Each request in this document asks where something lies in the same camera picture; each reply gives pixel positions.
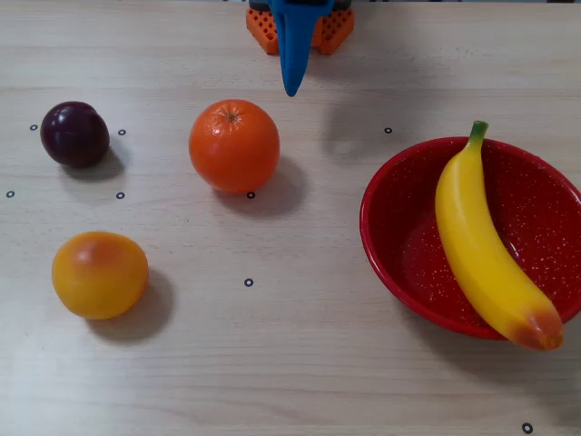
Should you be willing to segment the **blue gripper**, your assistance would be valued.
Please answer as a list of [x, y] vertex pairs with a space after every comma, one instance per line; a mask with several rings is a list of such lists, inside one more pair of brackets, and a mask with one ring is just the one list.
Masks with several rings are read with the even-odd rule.
[[310, 56], [317, 19], [331, 12], [333, 0], [271, 0], [277, 18], [282, 82], [287, 96], [298, 92]]

